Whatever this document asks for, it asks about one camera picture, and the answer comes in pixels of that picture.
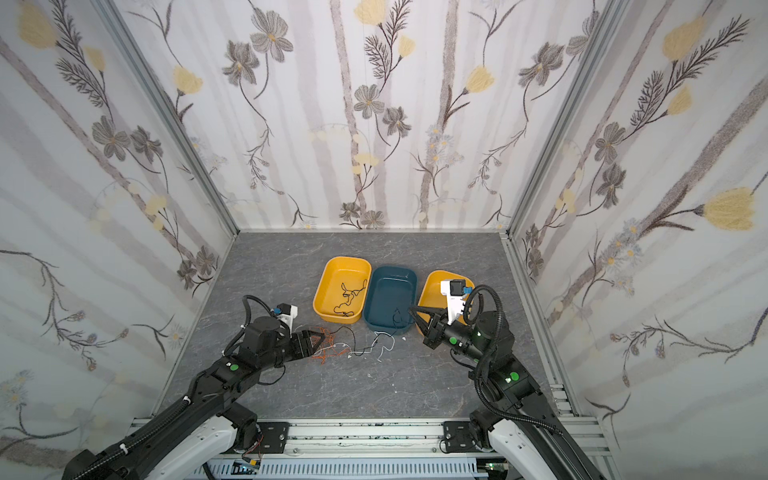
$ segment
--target teal plastic bin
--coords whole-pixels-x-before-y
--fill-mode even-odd
[[[362,317],[371,330],[390,335],[405,333],[413,319],[408,307],[415,304],[416,273],[401,266],[380,266],[371,276]]]

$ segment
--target black cable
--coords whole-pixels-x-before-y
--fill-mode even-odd
[[[469,365],[468,363],[459,362],[459,360],[458,360],[456,357],[454,357],[454,356],[453,356],[453,349],[451,349],[451,359],[452,359],[454,362],[458,363],[459,365],[461,365],[461,366],[465,366],[465,367],[467,367],[467,368],[468,368],[468,369],[470,369],[470,370],[474,370],[474,369],[475,369],[475,366],[474,366],[474,365]]]
[[[472,319],[469,319],[470,310],[472,310],[472,301],[475,299],[475,295],[472,295],[472,292],[469,293],[467,296],[467,300],[464,302],[464,312],[462,313],[462,316],[464,317],[464,323],[466,323],[469,326],[475,325],[475,322],[477,321],[478,317],[482,313],[483,310],[483,298],[482,295],[475,294],[478,297],[478,311],[475,314]]]
[[[208,466],[208,462],[205,462],[203,464],[203,472],[205,472],[205,476],[208,477],[208,480],[216,480],[216,477],[214,477],[214,473],[210,470],[210,467]]]
[[[514,413],[505,412],[504,410],[497,408],[487,398],[485,398],[485,394],[482,391],[482,383],[484,380],[488,379],[488,367],[490,365],[491,357],[496,352],[496,347],[498,346],[498,338],[502,334],[502,326],[504,324],[505,316],[504,316],[504,308],[502,306],[502,300],[498,297],[498,294],[496,293],[496,291],[493,290],[490,286],[487,286],[487,285],[476,286],[473,289],[473,291],[469,294],[469,297],[467,297],[467,303],[470,303],[470,301],[474,299],[475,296],[478,295],[481,291],[488,292],[488,294],[491,296],[491,298],[493,299],[496,305],[496,329],[493,333],[491,344],[485,350],[482,357],[480,357],[477,367],[475,367],[475,371],[480,372],[480,375],[475,374],[475,392],[478,394],[480,401],[482,402],[483,406],[487,408],[491,413],[493,413],[496,416],[502,417],[503,419],[512,420],[516,422],[531,423],[532,425],[536,425],[536,426],[542,427],[543,429],[547,429],[551,433],[554,433],[557,435],[563,435],[563,432],[561,432],[561,430],[558,427],[552,425],[551,423],[542,422],[541,420],[534,419],[533,417],[530,417],[528,415],[516,415]]]
[[[286,366],[283,365],[283,373],[280,375],[280,377],[277,380],[275,380],[274,382],[270,382],[270,383],[266,383],[266,382],[257,382],[257,383],[259,385],[265,385],[265,386],[274,385],[275,383],[278,383],[280,381],[280,379],[282,379],[283,376],[285,376],[285,374],[286,374]]]

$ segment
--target white wire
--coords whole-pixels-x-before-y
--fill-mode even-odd
[[[349,344],[344,343],[344,342],[337,342],[337,343],[334,343],[331,346],[323,347],[322,349],[318,350],[313,356],[318,356],[319,353],[322,352],[323,350],[332,349],[335,346],[341,346],[341,345],[344,345],[346,348],[348,348],[350,350],[347,355],[352,355],[353,353],[360,353],[361,355],[365,355],[365,354],[371,353],[373,351],[373,347],[376,346],[377,342],[379,341],[379,335],[387,335],[389,338],[392,339],[392,346],[389,347],[389,348],[386,348],[384,345],[382,345],[382,352],[379,354],[379,358],[376,359],[379,362],[381,362],[382,355],[384,355],[384,350],[386,350],[387,352],[392,352],[392,349],[395,348],[395,337],[392,336],[392,335],[389,335],[387,332],[374,332],[374,333],[376,334],[376,338],[373,339],[373,343],[371,343],[371,346],[368,346],[368,347],[362,349],[362,352],[353,352],[352,351],[352,347],[349,346]]]

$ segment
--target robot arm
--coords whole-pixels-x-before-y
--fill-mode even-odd
[[[258,301],[269,311],[270,316],[263,316],[251,322],[248,300]],[[178,454],[180,449],[184,450],[177,447],[185,442],[190,434],[199,433],[199,427],[209,420],[218,425],[212,428],[223,429],[222,432],[235,425],[237,431],[232,432],[229,437],[225,435],[229,439],[228,442],[233,441],[235,445],[239,443],[245,448],[250,446],[256,435],[256,416],[235,403],[236,400],[252,386],[261,384],[262,371],[284,367],[287,362],[313,355],[325,335],[309,330],[291,333],[289,322],[296,316],[295,306],[281,304],[274,310],[269,310],[266,304],[253,296],[245,296],[243,304],[246,306],[245,324],[227,345],[221,358],[195,376],[184,396],[141,429],[110,445],[98,455],[84,450],[75,456],[67,464],[62,478],[146,478],[158,464],[173,465],[174,455]],[[222,420],[217,421],[219,415],[228,419],[229,425]],[[218,450],[208,456],[198,457],[193,468],[230,446],[232,443],[223,449],[216,447]]]
[[[496,311],[482,312],[478,299],[478,311],[471,310],[470,318],[472,301],[480,291],[491,294]],[[484,405],[470,415],[477,448],[493,448],[526,478],[602,478],[560,423],[539,385],[512,353],[515,336],[509,331],[501,301],[492,288],[477,286],[470,293],[462,312],[466,325],[451,322],[447,309],[412,306],[409,313],[424,334],[425,345],[436,349],[445,344],[477,364],[469,372]],[[429,315],[429,322],[418,313]]]

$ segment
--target yellow flower print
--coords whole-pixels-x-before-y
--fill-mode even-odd
[[[88,221],[88,229],[92,233],[101,233],[101,222],[98,220],[89,220]]]
[[[400,37],[400,43],[398,45],[397,52],[401,57],[407,57],[416,49],[416,42],[412,38],[408,38],[405,35]]]
[[[96,210],[96,220],[100,222],[106,222],[109,221],[110,218],[112,218],[112,216],[109,214],[109,210],[106,208],[100,208]]]
[[[355,161],[359,164],[370,165],[371,167],[375,167],[379,164],[379,158],[368,152],[362,152],[355,155]]]
[[[157,215],[160,209],[167,207],[168,200],[163,195],[152,195],[149,197],[147,206],[144,208],[144,212],[149,215]]]
[[[22,2],[22,14],[18,17],[18,36],[41,50],[56,45],[56,32],[51,22],[32,2]]]
[[[184,67],[174,68],[174,83],[182,94],[196,94],[203,87],[203,79]]]
[[[688,85],[683,86],[677,95],[672,98],[670,106],[667,107],[667,113],[670,115],[681,114],[693,104],[693,100],[690,97],[690,89]]]
[[[694,210],[723,230],[749,230],[752,228],[754,196],[747,187],[726,190]]]
[[[661,51],[670,61],[679,61],[694,47],[704,29],[704,17],[683,23],[664,37]]]
[[[469,80],[467,80],[467,91],[469,93],[479,93],[484,91],[491,85],[493,85],[494,78],[491,76],[491,72],[486,67],[477,67],[469,74]]]
[[[355,16],[366,25],[378,25],[386,17],[386,0],[362,0],[355,7]]]
[[[556,210],[559,211],[563,207],[565,207],[566,211],[570,214],[576,213],[576,194],[570,188],[563,190],[563,196],[559,197],[557,201],[554,202],[554,208]]]
[[[88,57],[91,65],[96,67],[96,70],[104,71],[107,65],[104,63],[104,52],[100,48],[86,46],[83,47],[83,51],[85,51],[85,56]]]

